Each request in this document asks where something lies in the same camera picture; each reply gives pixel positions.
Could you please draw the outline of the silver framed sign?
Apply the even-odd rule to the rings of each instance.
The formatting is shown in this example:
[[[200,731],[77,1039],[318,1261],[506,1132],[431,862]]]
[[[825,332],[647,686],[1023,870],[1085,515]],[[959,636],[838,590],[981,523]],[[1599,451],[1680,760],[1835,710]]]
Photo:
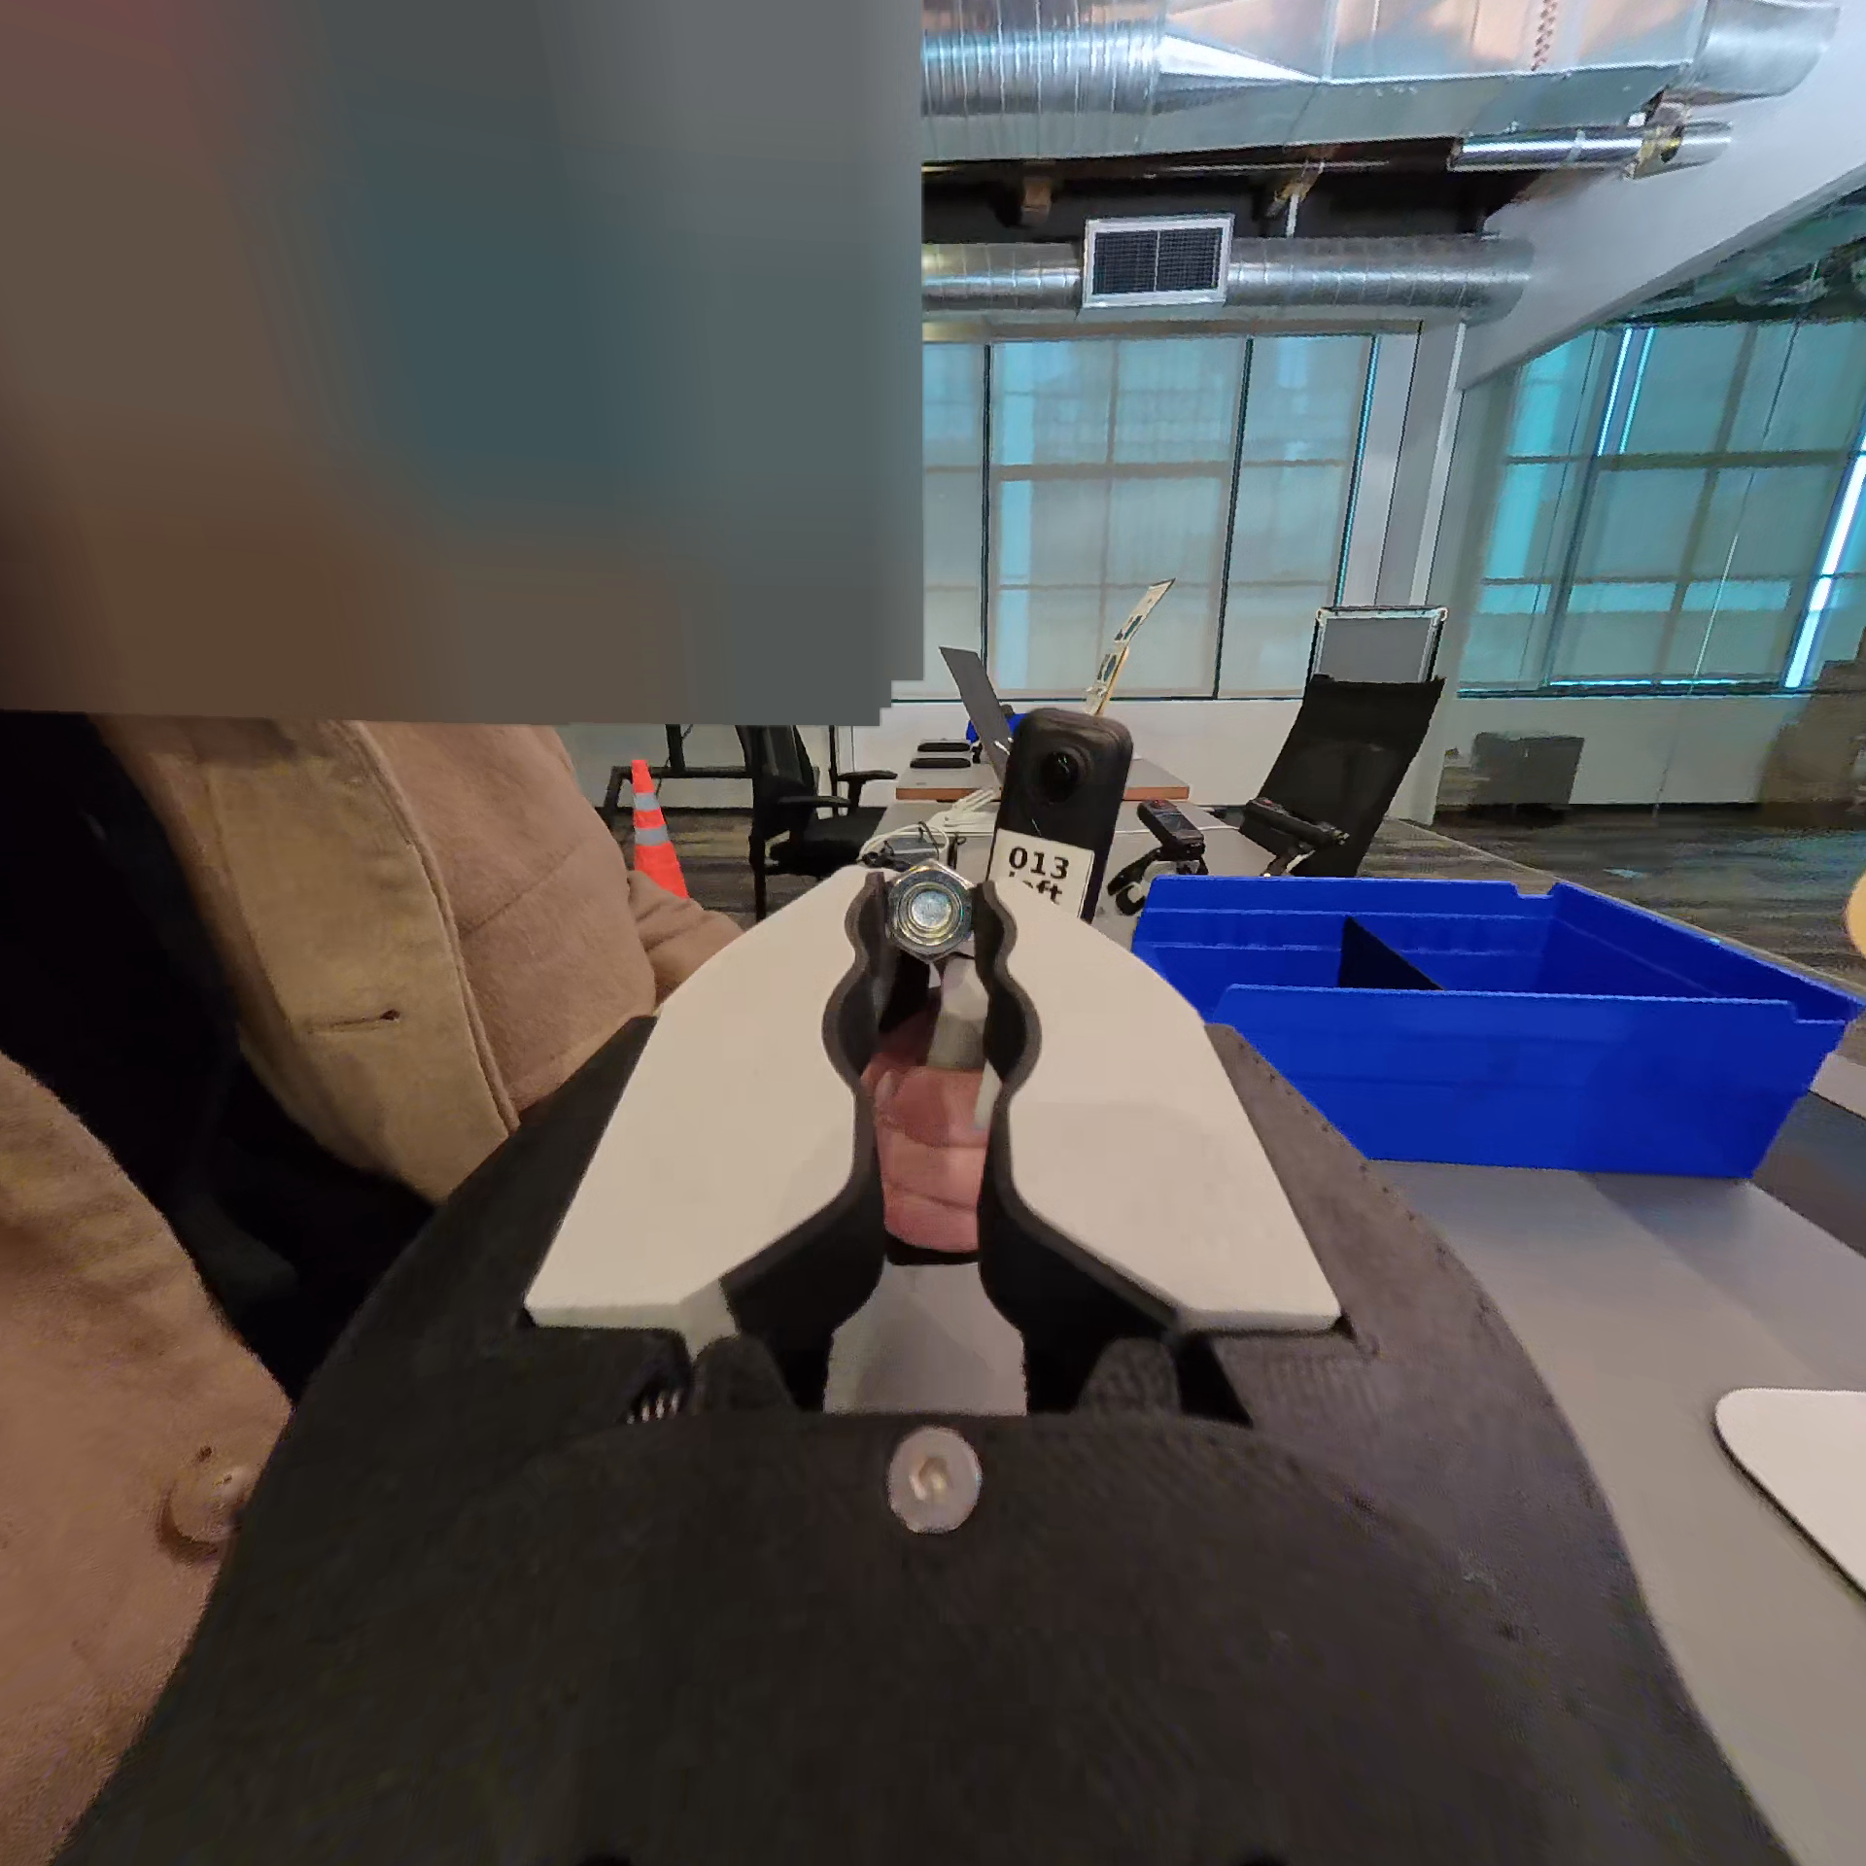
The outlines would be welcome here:
[[[1436,677],[1447,617],[1443,605],[1318,609],[1306,683],[1428,683]]]

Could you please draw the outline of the grey desk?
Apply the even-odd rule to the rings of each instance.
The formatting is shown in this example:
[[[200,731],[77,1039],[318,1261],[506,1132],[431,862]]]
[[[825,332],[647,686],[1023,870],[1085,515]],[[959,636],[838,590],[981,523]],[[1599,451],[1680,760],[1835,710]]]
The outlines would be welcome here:
[[[1376,1168],[1218,1051],[1355,1330],[1218,1344],[1218,1398],[1480,1556],[1617,1729],[1692,1702],[1786,1860],[1862,1862],[1862,1596],[1713,1432],[1862,1382],[1862,1259],[1734,1184]]]

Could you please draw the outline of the black box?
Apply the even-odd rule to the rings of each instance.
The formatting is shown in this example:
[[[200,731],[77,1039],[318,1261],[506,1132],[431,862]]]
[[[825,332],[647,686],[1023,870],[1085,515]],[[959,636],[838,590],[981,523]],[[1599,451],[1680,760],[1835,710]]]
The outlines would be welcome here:
[[[1572,806],[1580,735],[1476,735],[1468,752],[1472,814],[1559,818]]]

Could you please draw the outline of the wide silver duct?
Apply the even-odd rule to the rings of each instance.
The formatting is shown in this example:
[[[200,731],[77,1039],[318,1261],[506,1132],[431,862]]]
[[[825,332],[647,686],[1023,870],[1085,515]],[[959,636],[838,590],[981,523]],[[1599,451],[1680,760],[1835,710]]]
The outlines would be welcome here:
[[[1838,4],[925,4],[931,162],[1615,129],[1663,97],[1781,97]]]

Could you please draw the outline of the instruction sheet on stand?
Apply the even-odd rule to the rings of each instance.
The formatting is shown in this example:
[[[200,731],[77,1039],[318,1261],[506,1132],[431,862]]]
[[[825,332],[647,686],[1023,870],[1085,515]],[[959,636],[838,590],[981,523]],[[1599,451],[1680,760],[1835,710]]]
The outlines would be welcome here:
[[[1862,1253],[1862,1064],[1817,1066],[1758,1170],[1758,1186]],[[1856,1592],[1864,1589],[1864,1394],[1738,1388],[1713,1405],[1713,1431],[1748,1481]]]

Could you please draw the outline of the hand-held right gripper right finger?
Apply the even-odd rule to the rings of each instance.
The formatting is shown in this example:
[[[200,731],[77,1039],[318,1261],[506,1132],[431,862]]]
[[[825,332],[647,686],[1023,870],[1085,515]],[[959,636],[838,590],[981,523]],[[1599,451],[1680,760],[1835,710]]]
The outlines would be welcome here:
[[[1017,883],[979,889],[975,956],[998,1313],[1025,1338],[1330,1330],[1339,1298],[1193,1006]]]

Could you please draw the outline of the white air vent grille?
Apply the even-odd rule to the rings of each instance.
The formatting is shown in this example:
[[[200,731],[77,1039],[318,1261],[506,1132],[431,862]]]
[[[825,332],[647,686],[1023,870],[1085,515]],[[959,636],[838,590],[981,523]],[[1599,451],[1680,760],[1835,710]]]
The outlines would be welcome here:
[[[1085,312],[1204,311],[1227,303],[1229,212],[1085,222]]]

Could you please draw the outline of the large gridded window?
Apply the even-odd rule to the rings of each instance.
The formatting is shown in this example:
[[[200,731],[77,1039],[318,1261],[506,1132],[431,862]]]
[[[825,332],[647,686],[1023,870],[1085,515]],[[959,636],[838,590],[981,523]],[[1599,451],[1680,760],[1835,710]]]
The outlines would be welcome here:
[[[1116,698],[1295,696],[1347,580],[1374,336],[1200,336],[921,353],[923,634],[898,698],[1089,688],[1144,594]]]
[[[1860,322],[1621,322],[1480,386],[1459,684],[1810,692],[1862,654]]]

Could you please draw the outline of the blue plastic bin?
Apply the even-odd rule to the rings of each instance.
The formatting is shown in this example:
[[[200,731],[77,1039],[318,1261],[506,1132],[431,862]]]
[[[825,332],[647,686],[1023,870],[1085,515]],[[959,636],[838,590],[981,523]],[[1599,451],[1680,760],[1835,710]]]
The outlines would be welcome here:
[[[1744,1180],[1862,1012],[1567,883],[1162,875],[1131,951],[1387,1161]]]

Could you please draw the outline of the person's left hand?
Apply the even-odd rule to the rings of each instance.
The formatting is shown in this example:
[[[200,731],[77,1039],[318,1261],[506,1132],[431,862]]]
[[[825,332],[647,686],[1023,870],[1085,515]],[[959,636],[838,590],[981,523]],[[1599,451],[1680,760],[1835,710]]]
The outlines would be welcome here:
[[[969,1257],[988,1145],[977,1120],[983,1072],[929,1064],[936,1014],[927,1004],[886,1031],[861,1085],[873,1114],[886,1232],[907,1257]]]

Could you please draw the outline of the person's left forearm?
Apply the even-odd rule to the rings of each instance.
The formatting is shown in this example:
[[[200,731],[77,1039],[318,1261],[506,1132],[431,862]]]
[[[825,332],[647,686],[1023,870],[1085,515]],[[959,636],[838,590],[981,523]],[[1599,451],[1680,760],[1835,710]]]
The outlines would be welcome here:
[[[668,893],[647,875],[626,875],[626,974],[636,1012],[653,1012],[705,962],[732,945],[742,927],[726,914]]]

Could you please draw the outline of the wooden edged desk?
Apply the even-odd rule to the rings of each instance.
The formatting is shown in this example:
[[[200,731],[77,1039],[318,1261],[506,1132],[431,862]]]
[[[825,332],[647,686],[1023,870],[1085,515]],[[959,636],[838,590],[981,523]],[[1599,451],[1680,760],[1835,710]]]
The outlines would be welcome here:
[[[998,787],[988,762],[959,760],[952,769],[909,767],[902,775],[871,777],[867,787],[886,785],[900,802],[952,804],[979,789]],[[1193,789],[1166,767],[1146,758],[1131,758],[1123,802],[1189,802]]]

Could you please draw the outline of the black office chair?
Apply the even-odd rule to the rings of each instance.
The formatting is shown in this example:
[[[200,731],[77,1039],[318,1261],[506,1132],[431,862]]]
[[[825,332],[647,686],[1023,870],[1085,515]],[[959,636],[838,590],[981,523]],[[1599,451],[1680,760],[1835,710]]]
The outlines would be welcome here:
[[[830,775],[819,791],[819,771],[796,727],[736,727],[744,769],[751,785],[747,860],[753,918],[769,912],[767,879],[776,875],[817,883],[859,864],[877,833],[884,806],[861,804],[869,783],[896,781],[894,769],[857,769]]]

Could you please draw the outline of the black mesh chair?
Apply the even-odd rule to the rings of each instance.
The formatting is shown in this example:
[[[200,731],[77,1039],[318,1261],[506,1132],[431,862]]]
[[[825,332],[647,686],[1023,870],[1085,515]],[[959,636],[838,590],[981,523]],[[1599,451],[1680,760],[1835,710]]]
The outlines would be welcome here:
[[[1214,816],[1268,852],[1268,875],[1355,877],[1441,692],[1441,677],[1312,677],[1256,794]]]

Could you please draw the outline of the silver hex nut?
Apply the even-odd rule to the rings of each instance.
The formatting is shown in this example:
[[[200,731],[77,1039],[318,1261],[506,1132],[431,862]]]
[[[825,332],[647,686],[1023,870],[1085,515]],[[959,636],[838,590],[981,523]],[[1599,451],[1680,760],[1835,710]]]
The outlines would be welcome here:
[[[927,881],[934,887],[942,885],[952,893],[956,902],[963,904],[963,922],[956,924],[952,937],[938,945],[915,945],[911,939],[911,929],[902,929],[898,920],[902,891],[911,891]],[[892,875],[884,893],[884,931],[892,947],[927,966],[936,966],[948,956],[959,952],[971,939],[973,931],[973,902],[967,879],[936,860],[921,862]]]

